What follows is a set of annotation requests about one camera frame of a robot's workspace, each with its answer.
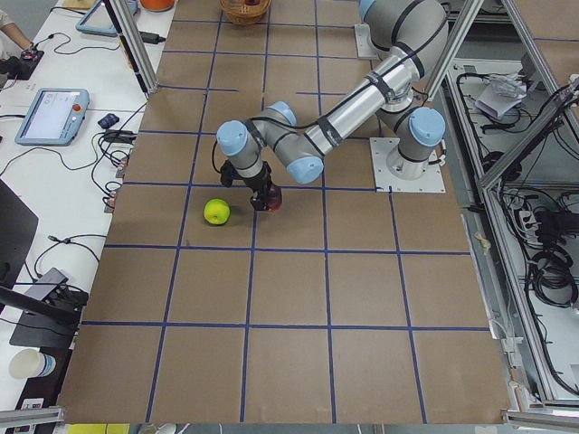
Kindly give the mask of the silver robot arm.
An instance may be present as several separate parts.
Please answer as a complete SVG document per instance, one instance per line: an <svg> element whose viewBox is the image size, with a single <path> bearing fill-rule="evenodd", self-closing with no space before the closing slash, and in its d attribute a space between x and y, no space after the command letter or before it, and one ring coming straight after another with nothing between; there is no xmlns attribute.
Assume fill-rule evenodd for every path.
<svg viewBox="0 0 579 434"><path fill-rule="evenodd" d="M275 211L281 189L261 157L269 148L299 184L309 184L324 170L324 158L372 116L399 137L388 157L389 171L414 180L429 164L446 125L442 115L413 99L413 84L424 79L447 44L448 11L433 0L362 1L358 7L370 42L384 59L335 107L313 123L300 126L290 106L278 101L244 121L223 123L216 146L226 159L218 172L221 184L236 180L252 190L256 211Z"/></svg>

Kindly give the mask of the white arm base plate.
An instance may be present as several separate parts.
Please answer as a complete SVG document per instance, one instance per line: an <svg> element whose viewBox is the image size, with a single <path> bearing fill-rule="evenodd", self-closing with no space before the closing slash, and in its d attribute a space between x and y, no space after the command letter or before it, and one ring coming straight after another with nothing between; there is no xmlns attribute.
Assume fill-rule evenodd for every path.
<svg viewBox="0 0 579 434"><path fill-rule="evenodd" d="M443 163L435 147L428 160L415 163L400 155L398 143L397 137L369 139L375 190L379 193L445 193Z"/></svg>

